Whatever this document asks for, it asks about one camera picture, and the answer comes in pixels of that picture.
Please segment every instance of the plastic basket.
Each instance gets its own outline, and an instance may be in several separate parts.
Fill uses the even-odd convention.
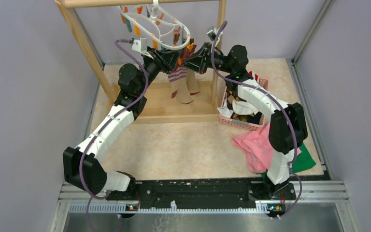
[[[268,80],[264,78],[259,78],[259,85],[262,86],[264,89],[268,90]],[[224,96],[223,100],[221,102],[221,105],[224,105],[224,101],[226,101],[226,96],[227,96],[227,88],[224,91]],[[262,115],[261,119],[259,120],[259,124],[254,124],[254,123],[249,123],[249,122],[243,122],[240,120],[235,120],[232,118],[226,118],[220,115],[219,122],[224,125],[232,126],[232,127],[237,127],[249,131],[256,131],[261,129],[264,126],[264,115]]]

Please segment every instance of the white wall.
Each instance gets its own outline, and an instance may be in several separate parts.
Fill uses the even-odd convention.
[[[299,71],[333,174],[371,232],[371,1],[337,0]]]
[[[96,86],[54,1],[0,1],[0,232],[48,230]]]
[[[324,0],[228,0],[223,51],[235,44],[247,47],[251,58],[292,58],[311,27]],[[161,5],[183,22],[197,45],[208,41],[207,28],[216,26],[218,2]],[[116,7],[77,9],[100,57],[106,63],[131,62],[114,41],[136,37],[122,23]]]

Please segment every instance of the white cloth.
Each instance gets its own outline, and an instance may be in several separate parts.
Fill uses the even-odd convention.
[[[221,116],[230,118],[234,111],[227,108],[227,101],[224,101],[224,105],[221,107],[217,107],[217,110],[220,112]]]
[[[251,115],[259,112],[257,108],[245,101],[232,100],[232,109],[238,115]]]

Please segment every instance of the wooden rack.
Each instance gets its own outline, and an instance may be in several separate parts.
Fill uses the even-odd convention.
[[[172,2],[197,2],[213,0],[159,0],[159,3]],[[219,28],[224,22],[227,0],[219,1],[218,21]],[[117,98],[116,85],[109,83],[106,79],[95,53],[93,52],[83,27],[76,16],[74,8],[101,7],[119,5],[151,4],[152,0],[55,0],[62,16],[69,25],[73,36],[83,51],[87,61],[97,76],[101,87],[109,99],[111,105]],[[163,122],[200,122],[218,120],[218,76],[214,73],[211,81],[199,81],[200,93],[194,98],[194,102],[183,105],[176,99],[170,99],[171,89],[161,83],[152,83],[149,93],[146,94],[147,104],[138,118],[140,123],[163,123]]]

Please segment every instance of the pink towel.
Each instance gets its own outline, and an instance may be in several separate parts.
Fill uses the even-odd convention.
[[[274,152],[268,135],[270,124],[262,129],[240,134],[232,138],[232,144],[240,148],[247,156],[248,169],[254,173],[263,173],[271,167]]]

